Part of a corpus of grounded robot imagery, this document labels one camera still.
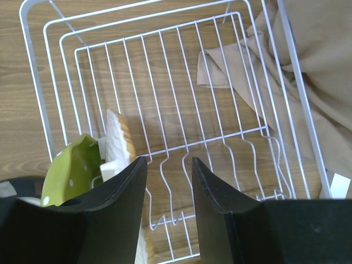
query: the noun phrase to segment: tan fabric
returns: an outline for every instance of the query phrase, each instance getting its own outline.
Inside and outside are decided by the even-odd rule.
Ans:
[[[312,114],[325,165],[334,172],[352,178],[352,1],[286,0],[286,8],[295,37],[301,70],[305,77],[306,92],[313,108]],[[284,73],[284,83],[294,118],[299,149],[304,156],[313,158],[314,154],[294,81],[277,5],[270,2],[267,10]],[[294,146],[286,104],[263,13],[258,16],[255,24],[284,141]],[[267,123],[277,131],[252,28],[247,30],[246,42],[260,88]],[[240,48],[245,56],[246,67],[251,76],[244,40],[240,41]],[[232,86],[254,109],[238,43],[225,46],[224,50]],[[214,87],[228,88],[229,81],[220,48],[206,50],[206,60]],[[199,56],[197,83],[200,86],[209,87],[202,53]],[[255,93],[256,105],[260,107],[253,78],[251,86]]]

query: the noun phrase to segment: wood grain surface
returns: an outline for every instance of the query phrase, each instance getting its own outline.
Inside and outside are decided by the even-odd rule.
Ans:
[[[50,161],[32,83],[28,57],[20,28],[18,10],[21,1],[0,0],[0,2],[2,4],[2,12],[0,15],[0,179],[33,174],[42,175],[44,177],[48,166],[50,165]],[[113,0],[60,0],[56,2],[57,6],[62,10],[65,16],[110,8],[116,5],[116,2]],[[123,5],[132,2],[137,1],[121,0],[119,1],[119,4]],[[143,7],[136,7],[106,15],[75,20],[72,22],[72,26],[78,30],[116,20],[134,18],[140,15],[152,14],[154,12],[162,12],[205,2],[211,1],[165,0],[160,3],[150,4]],[[262,9],[260,1],[251,1],[251,4],[253,13],[257,16]],[[225,8],[226,5],[217,5],[214,7],[190,10],[168,16],[145,19],[143,21],[134,21],[112,26],[107,29],[89,31],[81,34],[81,37],[87,44],[120,39],[140,34],[142,32],[157,30],[175,24],[222,14],[224,13]],[[240,1],[233,3],[231,10],[239,10],[244,18],[245,27],[247,28],[250,25],[248,10],[243,2]],[[64,147],[64,141],[42,32],[43,26],[46,22],[57,18],[59,18],[59,15],[48,2],[38,4],[30,10],[28,15],[32,42],[35,47],[50,125],[55,140],[55,147],[58,152]],[[224,45],[236,41],[230,20],[227,20],[224,24],[221,24],[221,20],[219,20],[218,27]],[[215,48],[219,46],[212,20],[199,23],[199,29],[204,48]],[[78,136],[77,123],[58,46],[59,38],[67,32],[69,32],[69,29],[65,24],[52,25],[48,29],[51,56],[65,126],[69,139],[74,140],[74,138]],[[199,106],[205,137],[209,139],[220,136],[221,131],[216,117],[215,104],[211,90],[197,87],[196,85],[197,58],[201,49],[195,27],[193,25],[186,26],[181,28],[180,32],[192,78],[191,83],[194,87],[197,104]],[[159,34],[156,33],[144,38],[150,71],[152,73],[152,81],[149,76],[144,48],[140,37],[126,40],[125,42],[131,71],[129,69],[123,41],[108,46],[114,81],[118,91],[119,104],[121,106],[122,114],[127,119],[137,155],[148,153],[148,148],[141,124],[136,94],[139,100],[142,117],[145,122],[148,143],[152,152],[165,149],[162,128],[164,129],[168,148],[185,144],[181,122],[188,143],[202,140],[201,126],[196,114],[195,103],[191,93],[191,86],[185,68],[177,32],[176,30],[163,32],[162,38],[164,49],[167,54],[167,61],[163,54]],[[63,41],[63,44],[80,122],[84,132],[88,133],[89,130],[83,104],[83,95],[73,56],[74,50],[78,47],[82,47],[82,44],[75,36],[67,37]],[[103,115],[105,116],[107,108],[117,110],[117,103],[113,91],[105,47],[102,46],[91,49],[90,55],[95,75],[95,85],[98,90]],[[78,59],[84,80],[89,112],[95,132],[94,136],[98,138],[103,135],[104,131],[102,120],[100,118],[99,106],[96,100],[95,87],[87,52],[78,52]],[[167,70],[167,63],[171,72],[171,80]],[[181,122],[172,93],[171,81],[178,100]],[[157,104],[152,89],[153,85],[157,95],[159,109],[156,107]],[[239,123],[236,118],[237,112],[234,108],[234,102],[230,90],[216,90],[215,96],[224,134],[239,132]],[[257,128],[258,122],[255,113],[238,95],[236,96],[236,102],[239,107],[242,129],[248,130]],[[162,124],[160,122],[158,110],[162,115]],[[225,141],[225,143],[232,149],[235,157],[235,175],[238,177],[241,190],[253,197],[257,194],[260,195],[258,179],[256,178],[254,170],[256,162],[256,172],[266,195],[273,195],[274,189],[278,189],[278,182],[272,157],[270,155],[268,140],[262,137],[259,131],[245,134],[245,140],[253,144],[255,152],[253,152],[251,145],[244,141],[240,136],[231,137]],[[295,152],[292,148],[288,149],[290,171],[296,186],[296,193],[298,197],[303,198],[305,197],[305,190]],[[215,173],[232,184],[232,186],[237,187],[234,181],[235,175],[233,172],[230,152],[224,146],[223,142],[221,140],[210,142],[208,144],[208,150]],[[194,213],[191,189],[182,167],[182,158],[186,153],[186,149],[182,148],[180,150],[171,151],[169,155],[164,152],[152,157],[152,163],[148,168],[147,187],[152,194],[151,218],[153,223],[157,222],[161,215],[165,215],[167,219],[171,219],[170,201],[172,202],[174,210],[174,218],[177,218],[181,211],[183,211],[186,216]],[[204,161],[207,161],[208,159],[204,144],[189,147],[189,154],[185,159],[185,168],[189,176],[191,175],[190,164],[192,156],[199,156]],[[167,161],[162,165],[163,174],[161,174],[160,164],[166,159]],[[287,175],[283,161],[280,162],[280,166],[284,174]],[[304,160],[304,166],[307,180],[310,184],[311,195],[312,197],[318,197],[321,184],[316,172],[316,166],[314,162],[306,159]],[[172,199],[165,183],[167,183],[172,190]],[[149,202],[149,196],[146,195],[144,214],[146,216],[144,224],[146,225],[148,225],[149,222],[147,219]],[[172,224],[168,225],[175,258],[190,254],[185,236],[185,224],[189,231],[191,249],[193,253],[199,252],[195,219],[187,219],[185,223],[180,221],[176,226]],[[171,253],[164,227],[160,226],[154,232],[151,232],[151,237],[155,247],[156,262],[170,260]],[[180,263],[199,263],[199,258],[184,260]]]

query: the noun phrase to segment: beige cloth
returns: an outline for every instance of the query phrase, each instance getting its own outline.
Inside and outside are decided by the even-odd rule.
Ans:
[[[326,168],[352,178],[352,1],[286,0],[286,8]],[[304,156],[314,158],[277,4],[270,2],[267,10],[284,73],[299,149]],[[255,24],[283,138],[286,144],[294,146],[263,12]],[[260,87],[267,123],[277,131],[252,27],[247,30],[246,41]],[[244,40],[240,41],[240,48],[251,75]],[[238,44],[225,46],[224,50],[232,86],[254,109]],[[206,60],[214,87],[228,88],[229,81],[220,48],[207,49]],[[209,87],[202,53],[199,55],[197,84]],[[255,90],[253,79],[251,85]]]

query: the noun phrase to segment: white wire dish rack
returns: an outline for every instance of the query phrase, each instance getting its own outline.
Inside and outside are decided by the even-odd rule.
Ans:
[[[61,17],[44,23],[42,32],[45,47],[42,48],[41,38],[31,37],[30,33],[35,30],[31,31],[28,19],[29,10],[39,3],[51,5],[56,16],[58,14]],[[194,5],[184,4],[185,7],[181,7],[181,3],[169,3],[170,1],[148,0],[68,17],[65,17],[65,12],[61,10],[65,8],[59,8],[58,3],[48,0],[25,0],[20,8],[21,24],[50,160],[56,156],[56,149],[69,144],[70,140],[79,134],[90,133],[95,138],[103,136],[104,112],[107,107],[117,108],[125,115],[130,128],[132,127],[132,133],[134,129],[137,131],[137,135],[133,135],[137,151],[149,158],[149,182],[153,182],[151,177],[158,177],[162,179],[165,187],[163,195],[159,194],[158,188],[150,184],[146,189],[149,196],[149,226],[155,232],[162,230],[165,233],[165,245],[169,251],[158,259],[160,263],[199,256],[196,231],[189,228],[195,226],[189,177],[193,148],[198,151],[197,155],[200,152],[200,155],[203,154],[210,168],[217,174],[216,167],[220,173],[227,170],[236,188],[258,200],[313,197],[309,186],[311,181],[306,177],[306,167],[297,143],[294,141],[296,148],[292,148],[293,154],[290,153],[283,142],[279,120],[276,120],[277,137],[274,137],[265,118],[260,119],[258,113],[253,113],[250,109],[247,114],[243,102],[233,89],[196,87],[198,53],[201,52],[201,56],[205,56],[204,49],[222,48],[225,44],[238,42],[245,36],[245,27],[248,25],[244,21],[249,21],[254,26],[251,4],[247,0],[206,1]],[[264,0],[261,0],[261,4],[265,11],[274,58],[279,74],[282,75]],[[283,0],[278,0],[278,4],[311,143],[317,157],[313,171],[319,171],[319,175],[316,174],[318,184],[323,186],[325,197],[330,197],[325,167]],[[160,11],[153,13],[151,10],[155,7],[155,10]],[[255,26],[254,33],[261,50]],[[45,51],[50,73],[39,71],[42,65],[47,67],[47,63],[38,60],[39,54]],[[247,74],[256,78],[253,67],[246,66],[243,56],[242,60]],[[48,76],[51,81],[43,81]],[[252,93],[260,95],[258,90],[253,90]],[[51,107],[48,110],[45,101],[55,103],[57,108]],[[275,109],[274,102],[272,106],[274,111],[280,110]],[[290,114],[288,118],[295,139]],[[258,138],[265,144],[259,144],[256,140]],[[219,142],[221,151],[216,148]],[[241,169],[241,158],[244,155],[242,152],[245,150],[241,149],[239,144],[246,146],[244,149],[247,148],[249,153],[247,159],[251,160],[249,163],[245,162],[245,169]],[[271,167],[265,177],[261,174],[264,170],[261,168],[264,166],[261,159],[263,146],[269,157],[266,161]],[[296,168],[292,169],[292,163],[290,166],[290,156],[295,156]],[[181,188],[175,186],[177,177],[172,178],[178,175],[174,174],[177,170],[168,166],[174,163],[179,165],[179,171],[185,175],[183,179],[186,181]],[[241,173],[245,173],[248,166],[252,174],[250,184],[247,178],[240,179]],[[298,195],[299,187],[295,185],[297,179],[294,174],[296,178],[300,178],[303,195]],[[268,181],[267,177],[270,177],[269,187],[264,183]],[[188,202],[184,201],[183,193],[188,194]],[[169,208],[156,210],[160,203],[158,199],[161,197],[168,200]],[[187,250],[175,250],[175,243],[180,242],[170,231],[173,228],[177,228],[175,230],[178,234],[182,233]]]

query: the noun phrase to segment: wire rack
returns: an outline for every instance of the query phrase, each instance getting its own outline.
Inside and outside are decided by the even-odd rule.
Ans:
[[[37,38],[31,37],[28,17],[29,10],[38,3],[50,4],[60,18],[45,23],[42,30],[44,46],[39,41],[38,46],[41,44],[42,48],[36,49],[34,40]],[[251,60],[247,64],[242,53],[255,113],[245,108],[234,89],[213,87],[207,63],[210,88],[199,88],[195,82],[197,54],[200,52],[206,62],[205,49],[220,47],[226,77],[231,83],[223,47],[246,36],[245,28],[249,25],[245,20],[254,26],[262,67],[267,75],[251,4],[247,0],[222,0],[168,9],[166,3],[148,0],[68,17],[54,1],[25,0],[20,8],[50,160],[56,156],[56,149],[69,144],[79,134],[90,133],[95,138],[104,136],[107,107],[116,108],[125,115],[130,128],[133,127],[131,130],[136,131],[133,140],[139,155],[149,158],[146,189],[149,197],[148,223],[154,232],[162,232],[164,242],[167,241],[163,242],[163,249],[167,249],[168,253],[157,259],[160,263],[199,256],[190,180],[191,156],[203,157],[213,171],[229,175],[228,182],[258,200],[310,199],[315,197],[312,194],[315,183],[319,190],[323,186],[325,197],[331,196],[283,1],[278,1],[279,11],[316,156],[313,169],[307,165],[298,148],[264,0],[261,0],[263,14],[294,140],[290,150],[283,141],[280,120],[276,115],[276,111],[281,109],[276,109],[270,83],[267,80],[276,116],[276,132],[266,122],[258,85],[250,85],[250,78],[256,80],[253,64]],[[165,10],[148,13],[149,6],[153,10],[153,5],[160,7],[163,4]],[[133,16],[133,11],[129,13],[138,8],[145,8],[146,14]],[[149,23],[152,27],[145,22],[149,20],[154,21]],[[177,46],[177,51],[170,49],[171,44]],[[38,62],[37,56],[45,51],[49,73],[39,71],[39,64],[44,63]],[[196,56],[190,55],[192,51],[197,52]],[[51,83],[50,87],[46,87],[46,83]],[[57,108],[47,109],[45,102],[55,104]],[[244,177],[248,171],[250,177]],[[315,173],[315,178],[308,178],[307,174],[312,173]],[[161,185],[154,182],[155,178],[161,180]],[[160,186],[164,188],[162,195],[159,193]],[[158,208],[160,199],[168,205]],[[183,251],[174,248],[175,243],[180,243],[180,236],[186,248]]]

